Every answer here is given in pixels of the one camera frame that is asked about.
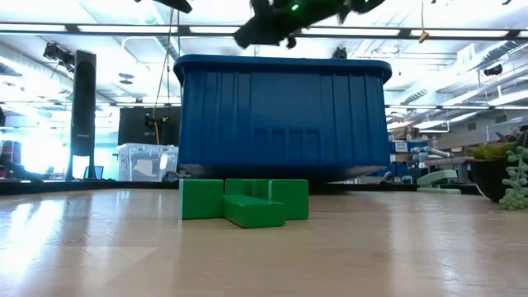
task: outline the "cable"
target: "cable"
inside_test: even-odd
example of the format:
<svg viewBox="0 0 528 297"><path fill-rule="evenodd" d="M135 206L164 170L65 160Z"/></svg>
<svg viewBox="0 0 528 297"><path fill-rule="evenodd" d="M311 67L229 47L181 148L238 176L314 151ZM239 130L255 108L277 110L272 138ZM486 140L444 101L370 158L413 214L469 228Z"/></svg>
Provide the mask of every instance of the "cable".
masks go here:
<svg viewBox="0 0 528 297"><path fill-rule="evenodd" d="M173 16L174 16L174 8L171 8L170 22L168 25L167 48L165 51L165 59L163 59L162 75L159 78L158 95L156 95L156 101L154 102L153 115L152 115L153 121L154 121L154 130L156 132L156 144L157 145L159 145L159 131L158 131L158 122L156 120L156 107L158 106L159 93L161 92L162 84L163 84L163 73L165 72L165 65L168 64L168 53L171 48L172 17Z"/></svg>
<svg viewBox="0 0 528 297"><path fill-rule="evenodd" d="M49 79L53 78L53 76L55 75L55 73L57 72L57 68L59 67L60 65L60 60L59 62L57 62L57 64L55 65L55 69L53 69L53 72L51 73L51 77L49 77Z"/></svg>
<svg viewBox="0 0 528 297"><path fill-rule="evenodd" d="M422 0L422 12L421 12L421 15L422 15L422 33L420 34L420 38L418 39L418 42L419 43L423 43L423 41L427 40L427 38L429 38L429 33L426 32L426 26L425 26L425 21L423 20L424 19L424 7L425 7L425 0Z"/></svg>
<svg viewBox="0 0 528 297"><path fill-rule="evenodd" d="M422 0L422 32L425 32L425 31L426 31L426 28L425 28L425 25L424 25L425 22L423 21L423 15L424 15L424 13L423 13L423 7L424 7L424 2L425 2L425 0Z"/></svg>

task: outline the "clear plastic container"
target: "clear plastic container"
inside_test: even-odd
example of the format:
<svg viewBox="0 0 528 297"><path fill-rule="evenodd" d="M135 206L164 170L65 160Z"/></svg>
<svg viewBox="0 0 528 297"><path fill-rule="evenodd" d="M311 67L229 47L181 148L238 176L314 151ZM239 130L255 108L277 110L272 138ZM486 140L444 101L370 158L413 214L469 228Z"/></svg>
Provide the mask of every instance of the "clear plastic container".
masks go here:
<svg viewBox="0 0 528 297"><path fill-rule="evenodd" d="M166 172L177 170L178 147L123 144L118 150L120 182L161 182Z"/></svg>

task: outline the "tall black speaker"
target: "tall black speaker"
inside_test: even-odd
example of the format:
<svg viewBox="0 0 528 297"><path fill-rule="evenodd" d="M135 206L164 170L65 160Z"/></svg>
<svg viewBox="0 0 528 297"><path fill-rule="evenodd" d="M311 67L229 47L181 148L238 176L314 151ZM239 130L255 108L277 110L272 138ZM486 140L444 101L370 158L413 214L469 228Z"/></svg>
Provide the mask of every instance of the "tall black speaker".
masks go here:
<svg viewBox="0 0 528 297"><path fill-rule="evenodd" d="M78 50L75 53L73 79L72 126L69 165L66 180L73 180L73 156L88 156L88 178L96 178L94 167L96 133L96 66L95 54Z"/></svg>

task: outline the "green wooden block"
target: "green wooden block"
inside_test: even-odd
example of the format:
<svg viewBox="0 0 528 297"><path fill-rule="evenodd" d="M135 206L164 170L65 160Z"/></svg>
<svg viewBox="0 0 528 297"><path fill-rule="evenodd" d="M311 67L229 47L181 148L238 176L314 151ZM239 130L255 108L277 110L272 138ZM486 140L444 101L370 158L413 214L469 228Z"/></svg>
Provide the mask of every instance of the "green wooden block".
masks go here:
<svg viewBox="0 0 528 297"><path fill-rule="evenodd" d="M270 188L270 180L253 180L253 195L252 197L260 199L269 199L268 190Z"/></svg>
<svg viewBox="0 0 528 297"><path fill-rule="evenodd" d="M284 203L286 219L309 217L308 181L271 180L269 196L271 201Z"/></svg>
<svg viewBox="0 0 528 297"><path fill-rule="evenodd" d="M222 218L224 181L204 179L180 180L180 218Z"/></svg>
<svg viewBox="0 0 528 297"><path fill-rule="evenodd" d="M253 196L253 180L226 179L225 195Z"/></svg>
<svg viewBox="0 0 528 297"><path fill-rule="evenodd" d="M282 203L242 195L224 196L224 217L242 228L280 227L286 222Z"/></svg>

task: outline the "blue plastic bin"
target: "blue plastic bin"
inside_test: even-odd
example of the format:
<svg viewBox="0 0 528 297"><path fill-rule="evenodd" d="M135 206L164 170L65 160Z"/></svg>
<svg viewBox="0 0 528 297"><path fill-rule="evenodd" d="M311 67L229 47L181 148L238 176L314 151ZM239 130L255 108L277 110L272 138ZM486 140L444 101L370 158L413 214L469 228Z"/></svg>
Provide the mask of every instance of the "blue plastic bin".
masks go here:
<svg viewBox="0 0 528 297"><path fill-rule="evenodd" d="M186 55L174 71L186 173L332 182L389 165L385 62Z"/></svg>

